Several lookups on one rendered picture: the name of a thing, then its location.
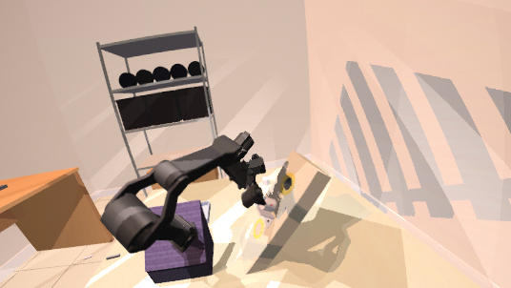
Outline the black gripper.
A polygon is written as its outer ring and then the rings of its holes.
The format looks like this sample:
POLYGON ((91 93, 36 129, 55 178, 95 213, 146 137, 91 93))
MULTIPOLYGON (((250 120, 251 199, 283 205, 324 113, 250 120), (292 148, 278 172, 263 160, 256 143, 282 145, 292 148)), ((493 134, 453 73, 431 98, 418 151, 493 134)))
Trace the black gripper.
POLYGON ((246 176, 245 171, 246 168, 243 162, 240 163, 240 166, 234 171, 232 174, 227 175, 229 180, 235 182, 237 184, 237 189, 240 190, 242 188, 247 189, 243 193, 241 193, 241 204, 246 208, 250 208, 254 204, 266 205, 266 201, 264 200, 264 194, 256 183, 256 175, 252 175, 252 178, 246 176))

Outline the pink cylinder with two slots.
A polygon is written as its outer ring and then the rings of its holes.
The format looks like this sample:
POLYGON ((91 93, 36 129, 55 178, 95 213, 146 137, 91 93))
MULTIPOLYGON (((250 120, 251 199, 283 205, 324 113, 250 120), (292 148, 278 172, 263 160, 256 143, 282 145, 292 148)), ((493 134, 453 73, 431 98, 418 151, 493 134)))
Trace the pink cylinder with two slots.
POLYGON ((273 212, 274 209, 276 208, 276 200, 275 199, 272 199, 272 198, 269 198, 267 196, 264 196, 263 197, 264 200, 266 201, 266 205, 260 205, 260 209, 262 210, 265 210, 265 211, 269 211, 269 212, 273 212))

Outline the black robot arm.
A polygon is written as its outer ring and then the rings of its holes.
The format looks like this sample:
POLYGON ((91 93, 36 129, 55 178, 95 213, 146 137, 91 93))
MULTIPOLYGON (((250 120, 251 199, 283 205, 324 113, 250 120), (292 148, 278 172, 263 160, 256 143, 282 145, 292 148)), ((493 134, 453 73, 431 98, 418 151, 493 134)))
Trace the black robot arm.
MULTIPOLYGON (((105 206, 100 221, 129 254, 149 249, 156 240, 167 240, 183 253, 198 240, 198 233, 194 223, 174 214, 180 194, 217 167, 226 175, 232 174, 253 145, 246 131, 234 140, 223 134, 210 147, 170 161, 162 160, 148 174, 128 181, 105 206), (136 196, 141 189, 156 183, 167 192, 161 216, 136 196)), ((242 161, 249 178, 266 173, 264 160, 258 154, 253 154, 250 161, 242 161)))

